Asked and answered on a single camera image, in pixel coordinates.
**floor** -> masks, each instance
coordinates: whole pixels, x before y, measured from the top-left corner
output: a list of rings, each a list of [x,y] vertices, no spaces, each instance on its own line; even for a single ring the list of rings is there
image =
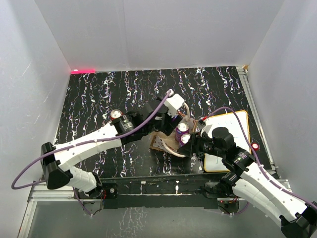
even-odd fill
[[[266,169],[271,169],[234,66],[71,75],[56,142],[69,142],[97,130],[109,120],[113,109],[137,110],[155,97],[164,96],[170,88],[186,100],[191,117],[196,119],[222,106],[246,110],[251,141],[260,145],[259,158]],[[150,137],[146,136],[95,155],[78,166],[96,172],[101,178],[199,172],[199,163],[194,159],[152,150],[149,144]]]

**white wall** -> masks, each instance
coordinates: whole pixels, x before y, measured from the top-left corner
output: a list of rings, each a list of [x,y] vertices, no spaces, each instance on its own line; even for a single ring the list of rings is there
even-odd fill
[[[35,0],[72,69],[249,64],[283,0]]]
[[[294,192],[317,201],[317,2],[287,0],[249,67],[273,159]]]
[[[16,237],[30,189],[15,176],[58,126],[70,68],[33,0],[0,0],[0,236]],[[18,185],[38,180],[39,164]]]

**metal frame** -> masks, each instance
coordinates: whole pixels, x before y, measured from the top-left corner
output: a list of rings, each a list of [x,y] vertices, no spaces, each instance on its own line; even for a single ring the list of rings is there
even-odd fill
[[[262,125],[260,122],[260,118],[259,118],[256,106],[255,106],[253,98],[252,98],[252,94],[251,94],[249,82],[248,82],[248,77],[247,77],[246,72],[243,69],[243,67],[237,66],[236,69],[238,71],[239,78],[240,78],[240,81],[242,83],[242,87],[245,91],[245,94],[246,94],[246,97],[248,99],[252,114],[254,116],[255,122],[257,124],[258,130],[259,130],[261,138],[262,138],[262,141],[263,141],[265,149],[267,151],[267,155],[268,155],[270,164],[272,166],[272,170],[270,170],[268,172],[270,174],[274,173],[275,172],[274,161],[273,161],[270,149],[268,147],[266,137],[265,137],[264,132],[263,132],[263,128],[262,128]],[[280,183],[282,183],[288,190],[291,191],[291,187],[290,187],[290,184],[289,184],[287,179],[279,179],[278,181]],[[232,198],[218,198],[218,201],[219,200],[227,201],[227,200],[232,200]],[[77,202],[77,200],[74,199],[74,191],[73,191],[72,187],[65,186],[63,188],[56,189],[56,190],[48,190],[44,183],[34,186],[31,189],[31,192],[30,192],[30,195],[28,198],[28,205],[27,205],[27,208],[26,208],[26,211],[24,214],[24,218],[23,218],[21,227],[20,227],[18,238],[27,238],[28,237],[29,231],[31,229],[33,217],[34,217],[34,214],[36,211],[37,203],[38,202],[45,202],[45,201]],[[84,202],[100,202],[100,199],[84,199],[82,201],[84,201]]]

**black marble tabletop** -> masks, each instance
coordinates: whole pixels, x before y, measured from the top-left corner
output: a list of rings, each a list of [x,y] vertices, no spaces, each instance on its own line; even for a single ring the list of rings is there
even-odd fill
[[[141,108],[164,96],[168,89],[180,94],[191,108],[191,117],[208,115],[227,106],[246,110],[251,142],[266,169],[268,156],[248,104],[236,67],[162,69],[73,74],[70,77],[56,143],[65,143],[97,130],[109,121],[110,112]],[[149,149],[150,137],[104,151],[78,166],[101,178],[199,173],[198,161]]]

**yellow border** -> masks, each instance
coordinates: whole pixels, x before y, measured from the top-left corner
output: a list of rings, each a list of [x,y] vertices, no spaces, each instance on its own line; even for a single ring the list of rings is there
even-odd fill
[[[236,113],[239,113],[239,112],[245,112],[246,113],[246,116],[247,116],[247,127],[248,127],[248,139],[249,139],[249,142],[250,142],[250,129],[249,129],[249,117],[248,117],[248,112],[246,110],[241,110],[241,111],[237,111]],[[215,118],[215,117],[220,117],[220,116],[223,116],[223,115],[228,115],[228,114],[233,114],[233,113],[225,113],[225,114],[221,114],[221,115],[216,115],[216,116],[212,116],[210,118]],[[207,173],[213,173],[213,172],[228,172],[229,170],[205,170]]]

